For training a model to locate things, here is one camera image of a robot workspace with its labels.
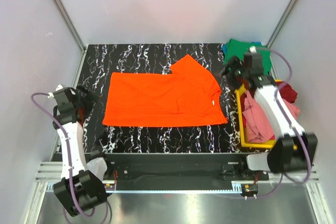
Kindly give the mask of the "orange t shirt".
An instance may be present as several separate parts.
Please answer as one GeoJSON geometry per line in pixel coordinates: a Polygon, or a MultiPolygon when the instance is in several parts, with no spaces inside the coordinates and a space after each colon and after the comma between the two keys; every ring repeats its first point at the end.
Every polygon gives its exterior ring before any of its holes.
{"type": "Polygon", "coordinates": [[[188,127],[226,124],[222,90],[212,73],[186,55],[170,74],[111,75],[105,126],[188,127]]]}

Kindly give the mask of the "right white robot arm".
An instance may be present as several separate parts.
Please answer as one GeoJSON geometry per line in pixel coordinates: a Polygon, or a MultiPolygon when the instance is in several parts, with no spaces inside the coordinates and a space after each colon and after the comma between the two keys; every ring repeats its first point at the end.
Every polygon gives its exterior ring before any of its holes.
{"type": "Polygon", "coordinates": [[[264,74],[262,55],[246,53],[240,60],[232,56],[220,71],[227,82],[238,90],[244,86],[260,105],[270,123],[275,145],[268,153],[247,155],[238,167],[239,176],[250,180],[258,170],[274,174],[306,171],[311,174],[318,139],[307,133],[285,105],[274,78],[264,74]]]}

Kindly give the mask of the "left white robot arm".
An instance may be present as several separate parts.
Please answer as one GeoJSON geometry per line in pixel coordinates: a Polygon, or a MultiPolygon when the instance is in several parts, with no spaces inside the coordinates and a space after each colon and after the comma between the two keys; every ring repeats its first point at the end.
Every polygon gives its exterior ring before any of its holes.
{"type": "Polygon", "coordinates": [[[103,180],[113,175],[112,165],[102,154],[86,161],[83,149],[83,124],[99,97],[82,86],[76,88],[58,85],[52,93],[56,100],[53,109],[53,127],[62,148],[60,182],[54,184],[54,194],[72,217],[107,201],[103,180]]]}

